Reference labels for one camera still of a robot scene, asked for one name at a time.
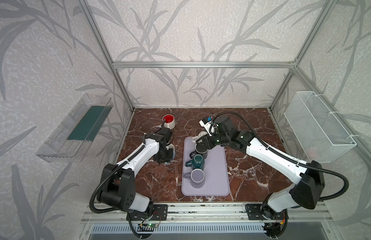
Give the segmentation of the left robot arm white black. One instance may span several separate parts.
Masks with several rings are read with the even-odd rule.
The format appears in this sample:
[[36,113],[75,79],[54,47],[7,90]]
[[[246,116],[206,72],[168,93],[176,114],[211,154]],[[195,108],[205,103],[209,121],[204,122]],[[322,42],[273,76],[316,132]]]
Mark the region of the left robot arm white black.
[[149,197],[136,193],[135,177],[150,159],[168,163],[175,158],[175,149],[170,146],[172,134],[172,130],[162,127],[155,133],[144,135],[140,146],[130,155],[115,165],[107,164],[99,185],[90,197],[90,210],[96,214],[138,212],[151,217],[154,203]]

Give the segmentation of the white mug red interior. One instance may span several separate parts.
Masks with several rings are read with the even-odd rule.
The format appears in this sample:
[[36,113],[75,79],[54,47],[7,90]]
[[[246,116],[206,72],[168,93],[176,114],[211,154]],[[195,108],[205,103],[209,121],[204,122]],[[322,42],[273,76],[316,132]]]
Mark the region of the white mug red interior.
[[163,127],[168,128],[170,130],[174,129],[176,126],[175,117],[171,114],[164,115],[162,118]]

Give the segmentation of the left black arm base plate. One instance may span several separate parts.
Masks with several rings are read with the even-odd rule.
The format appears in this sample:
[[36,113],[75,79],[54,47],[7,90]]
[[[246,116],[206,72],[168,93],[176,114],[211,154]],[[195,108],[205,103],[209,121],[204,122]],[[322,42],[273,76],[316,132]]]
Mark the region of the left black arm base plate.
[[168,216],[169,206],[166,204],[153,204],[145,212],[133,211],[130,213],[131,221],[143,221],[145,219],[153,221],[165,221]]

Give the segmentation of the lavender purple mug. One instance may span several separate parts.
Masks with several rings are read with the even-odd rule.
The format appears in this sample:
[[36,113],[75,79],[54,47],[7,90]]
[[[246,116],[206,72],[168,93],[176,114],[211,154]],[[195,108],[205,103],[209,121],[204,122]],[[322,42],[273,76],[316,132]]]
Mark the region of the lavender purple mug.
[[201,188],[204,184],[205,174],[201,169],[194,169],[189,173],[185,173],[183,177],[189,181],[189,184],[194,188]]

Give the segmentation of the dark green mug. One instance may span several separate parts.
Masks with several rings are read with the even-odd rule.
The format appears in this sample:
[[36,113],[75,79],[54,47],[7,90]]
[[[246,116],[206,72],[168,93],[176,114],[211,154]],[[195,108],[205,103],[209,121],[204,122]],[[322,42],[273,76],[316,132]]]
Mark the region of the dark green mug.
[[202,155],[196,154],[193,158],[185,163],[185,167],[194,169],[204,170],[205,159]]

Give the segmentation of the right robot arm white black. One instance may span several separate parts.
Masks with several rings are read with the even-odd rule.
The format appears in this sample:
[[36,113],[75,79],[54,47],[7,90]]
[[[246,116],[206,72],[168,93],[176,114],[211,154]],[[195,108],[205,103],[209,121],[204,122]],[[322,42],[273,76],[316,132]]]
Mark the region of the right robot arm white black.
[[[238,113],[248,127],[248,130],[239,130],[229,117],[230,112],[222,112],[215,117],[204,117],[199,124],[206,134],[196,140],[208,150],[216,146],[230,147],[279,171],[291,181],[291,185],[279,192],[266,197],[260,207],[261,214],[271,219],[288,208],[303,207],[313,210],[319,201],[331,200],[345,194],[349,188],[346,176],[327,169],[316,161],[306,162],[294,158],[279,149],[264,142],[248,121]],[[343,181],[341,189],[331,195],[322,196],[325,188],[324,175],[332,175]]]

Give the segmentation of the light blue mug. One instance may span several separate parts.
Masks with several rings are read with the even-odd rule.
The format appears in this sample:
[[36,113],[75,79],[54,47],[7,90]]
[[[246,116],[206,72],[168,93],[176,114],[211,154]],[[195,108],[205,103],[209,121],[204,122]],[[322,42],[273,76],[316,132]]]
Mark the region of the light blue mug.
[[166,146],[166,148],[169,152],[169,156],[168,156],[169,160],[173,161],[176,155],[175,146],[173,144],[169,144],[168,146]]

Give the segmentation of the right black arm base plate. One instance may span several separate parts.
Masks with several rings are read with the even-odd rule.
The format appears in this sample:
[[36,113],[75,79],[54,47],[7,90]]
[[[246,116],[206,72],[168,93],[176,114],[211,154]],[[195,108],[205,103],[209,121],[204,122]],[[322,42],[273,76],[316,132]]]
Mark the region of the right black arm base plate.
[[277,213],[271,208],[263,206],[263,204],[246,204],[245,212],[249,220],[259,221],[270,220],[281,222],[282,220],[285,219],[283,212]]

